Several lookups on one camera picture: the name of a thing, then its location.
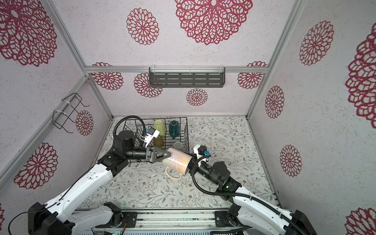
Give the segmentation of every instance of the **black wire hook rack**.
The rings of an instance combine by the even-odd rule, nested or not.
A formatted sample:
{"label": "black wire hook rack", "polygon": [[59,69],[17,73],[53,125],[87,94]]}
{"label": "black wire hook rack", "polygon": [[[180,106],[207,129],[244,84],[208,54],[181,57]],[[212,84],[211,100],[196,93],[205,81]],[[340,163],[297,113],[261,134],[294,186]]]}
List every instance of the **black wire hook rack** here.
{"label": "black wire hook rack", "polygon": [[[73,102],[73,100],[74,100],[75,98],[78,100],[78,103],[76,104],[76,106],[73,106],[71,103]],[[73,108],[73,110],[72,110],[72,112],[71,112],[69,115],[67,115],[66,112],[64,112],[65,109],[66,109],[68,106],[66,106],[63,110],[54,110],[53,113],[52,113],[52,124],[53,124],[54,126],[56,126],[58,129],[64,129],[66,132],[72,134],[73,132],[69,132],[69,131],[67,131],[67,130],[65,129],[64,124],[68,121],[68,119],[71,120],[73,123],[76,123],[76,121],[73,121],[73,120],[70,118],[70,116],[72,115],[72,113],[73,113],[74,111],[76,111],[76,113],[79,114],[79,112],[77,111],[76,108],[77,108],[80,104],[82,104],[83,107],[89,107],[90,105],[84,105],[84,104],[82,103],[82,97],[81,97],[78,93],[76,93],[76,92],[75,92],[75,93],[72,93],[72,94],[70,94],[70,95],[68,95],[67,97],[65,97],[64,99],[62,99],[62,101],[67,102],[67,103],[69,104],[69,106],[71,106],[71,107]],[[63,114],[64,116],[67,117],[67,118],[65,119],[65,121],[63,122],[63,124],[58,123],[58,119],[59,119],[59,117],[60,117],[61,114]]]}

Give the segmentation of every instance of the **dark teal mug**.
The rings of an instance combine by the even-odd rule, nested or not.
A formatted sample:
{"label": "dark teal mug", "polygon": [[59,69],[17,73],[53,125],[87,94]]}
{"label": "dark teal mug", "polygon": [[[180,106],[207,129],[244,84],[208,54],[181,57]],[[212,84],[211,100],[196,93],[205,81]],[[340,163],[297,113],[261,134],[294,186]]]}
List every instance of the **dark teal mug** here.
{"label": "dark teal mug", "polygon": [[180,126],[176,120],[172,120],[168,127],[172,139],[175,139],[176,137],[180,136]]}

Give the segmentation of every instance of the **red floral medallion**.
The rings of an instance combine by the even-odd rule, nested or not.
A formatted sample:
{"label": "red floral medallion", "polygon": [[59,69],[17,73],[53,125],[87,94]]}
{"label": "red floral medallion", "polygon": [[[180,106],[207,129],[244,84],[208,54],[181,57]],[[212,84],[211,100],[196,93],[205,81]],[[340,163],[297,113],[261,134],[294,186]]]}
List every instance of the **red floral medallion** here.
{"label": "red floral medallion", "polygon": [[134,86],[138,93],[145,97],[156,97],[159,96],[163,89],[162,88],[152,88],[149,84],[149,74],[148,73],[140,73],[135,77],[133,81]]}
{"label": "red floral medallion", "polygon": [[[112,66],[107,63],[99,62],[93,66]],[[94,81],[107,90],[117,90],[123,85],[121,73],[92,73]]]}
{"label": "red floral medallion", "polygon": [[376,234],[376,211],[372,208],[351,211],[346,216],[346,235],[375,235]]}
{"label": "red floral medallion", "polygon": [[50,180],[57,164],[58,156],[53,146],[41,143],[13,181],[20,188],[36,189]]}
{"label": "red floral medallion", "polygon": [[131,37],[141,45],[150,45],[159,35],[155,17],[145,9],[132,10],[127,19],[127,28]]}
{"label": "red floral medallion", "polygon": [[330,21],[321,21],[313,26],[304,36],[300,47],[300,60],[305,65],[315,64],[320,61],[329,50],[333,41],[333,25]]}
{"label": "red floral medallion", "polygon": [[205,90],[195,88],[187,93],[186,98],[190,105],[200,106],[208,100],[208,94]]}
{"label": "red floral medallion", "polygon": [[206,45],[228,40],[247,20],[251,0],[175,0],[176,16],[187,36]]}
{"label": "red floral medallion", "polygon": [[[247,66],[267,66],[265,62],[255,61]],[[246,89],[258,87],[263,74],[262,73],[240,73],[238,74],[238,84]]]}
{"label": "red floral medallion", "polygon": [[282,169],[289,176],[297,176],[302,170],[302,158],[294,146],[286,145],[283,147],[279,160]]}
{"label": "red floral medallion", "polygon": [[265,110],[270,118],[278,117],[285,105],[284,93],[279,86],[273,86],[265,99]]}
{"label": "red floral medallion", "polygon": [[91,114],[82,110],[76,117],[76,128],[81,135],[89,135],[93,130],[94,122]]}
{"label": "red floral medallion", "polygon": [[2,229],[2,225],[3,225],[3,222],[4,222],[4,210],[1,208],[1,203],[0,203],[0,231]]}
{"label": "red floral medallion", "polygon": [[348,69],[348,101],[354,104],[358,116],[370,120],[376,128],[376,23],[366,40],[357,46],[355,59]]}
{"label": "red floral medallion", "polygon": [[57,35],[37,0],[0,1],[0,50],[5,59],[22,65],[48,64]]}

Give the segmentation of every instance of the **black cable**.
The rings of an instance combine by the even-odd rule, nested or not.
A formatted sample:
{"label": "black cable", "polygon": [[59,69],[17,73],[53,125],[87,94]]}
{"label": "black cable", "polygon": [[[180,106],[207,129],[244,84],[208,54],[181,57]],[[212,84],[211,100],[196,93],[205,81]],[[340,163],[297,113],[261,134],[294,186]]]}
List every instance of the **black cable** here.
{"label": "black cable", "polygon": [[238,229],[232,229],[232,230],[226,230],[226,231],[211,231],[210,235],[242,232],[242,231],[249,229],[249,228],[251,228],[251,226],[244,226],[244,227],[241,227],[241,228],[238,228]]}
{"label": "black cable", "polygon": [[[68,191],[77,183],[77,181],[79,181],[84,175],[86,175],[86,173],[88,173],[90,170],[92,169],[92,167],[88,170],[88,171],[86,171],[83,175],[81,175],[69,188],[68,188],[68,190],[64,193],[64,195],[63,196],[61,196],[61,198],[59,199],[59,201],[68,193]],[[13,222],[13,220],[15,220],[18,216],[20,216],[20,215],[22,215],[22,214],[28,214],[28,213],[37,213],[37,212],[42,212],[42,211],[45,211],[45,210],[47,210],[48,208],[50,208],[50,207],[52,207],[52,206],[54,206],[55,204],[56,204],[57,202],[55,202],[54,204],[52,204],[51,206],[49,206],[49,207],[46,207],[46,208],[43,208],[43,209],[41,209],[40,211],[25,211],[25,212],[22,212],[22,213],[19,213],[18,215],[16,215],[10,222],[9,222],[9,224],[8,224],[8,233],[9,233],[9,235],[12,235],[12,233],[11,233],[11,224],[12,224],[12,222]]]}
{"label": "black cable", "polygon": [[192,181],[193,181],[193,184],[196,186],[196,188],[198,190],[200,190],[201,192],[203,193],[206,193],[208,195],[213,195],[213,196],[231,196],[231,197],[246,197],[246,198],[249,198],[251,200],[254,200],[258,203],[260,203],[261,205],[267,207],[268,209],[270,209],[271,211],[273,211],[274,213],[276,213],[277,215],[280,216],[280,218],[284,219],[285,221],[287,221],[289,224],[291,224],[292,227],[294,227],[295,229],[297,229],[301,234],[303,235],[308,235],[308,233],[306,233],[305,231],[303,231],[299,226],[297,226],[296,224],[294,224],[289,218],[287,218],[284,214],[280,213],[278,210],[274,209],[274,207],[270,206],[269,204],[265,203],[264,201],[258,199],[257,197],[252,197],[251,195],[247,195],[247,194],[242,194],[242,193],[229,193],[229,192],[222,192],[222,193],[217,193],[217,192],[210,192],[210,191],[206,191],[205,189],[201,188],[199,186],[199,184],[197,183],[196,181],[196,178],[194,177],[194,175],[196,174],[196,171],[197,171],[197,166],[199,164],[199,162],[202,160],[202,159],[205,159],[205,158],[208,158],[209,156],[208,155],[205,155],[205,156],[202,156],[200,157],[194,164],[193,164],[193,167],[192,167]]}
{"label": "black cable", "polygon": [[[138,119],[141,122],[142,128],[143,128],[142,136],[145,136],[145,134],[146,134],[146,127],[145,127],[144,121],[140,117],[138,117],[138,116],[134,116],[134,115],[126,116],[126,117],[122,118],[120,121],[118,121],[118,123],[116,123],[116,125],[114,127],[114,131],[112,133],[114,140],[112,142],[112,146],[111,146],[110,150],[113,150],[113,148],[115,147],[115,136],[116,136],[116,130],[117,130],[117,128],[120,126],[120,124],[122,122],[124,122],[125,120],[128,120],[130,118]],[[142,147],[142,145],[144,145],[144,143],[142,141],[140,141],[139,145],[140,145],[140,147]]]}

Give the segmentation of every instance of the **mug handle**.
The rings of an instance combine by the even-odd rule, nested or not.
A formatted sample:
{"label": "mug handle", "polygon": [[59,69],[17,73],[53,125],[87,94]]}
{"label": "mug handle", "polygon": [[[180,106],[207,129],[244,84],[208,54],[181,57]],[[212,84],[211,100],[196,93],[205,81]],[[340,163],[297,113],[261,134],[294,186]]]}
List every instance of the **mug handle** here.
{"label": "mug handle", "polygon": [[167,175],[168,177],[170,177],[171,179],[176,179],[176,180],[178,180],[178,179],[181,179],[181,178],[182,178],[182,176],[183,176],[182,173],[179,172],[180,176],[179,176],[179,177],[174,177],[174,176],[170,175],[170,173],[168,173],[168,169],[171,169],[171,170],[173,170],[173,169],[170,168],[170,167],[166,167],[166,169],[165,169],[166,175]]}

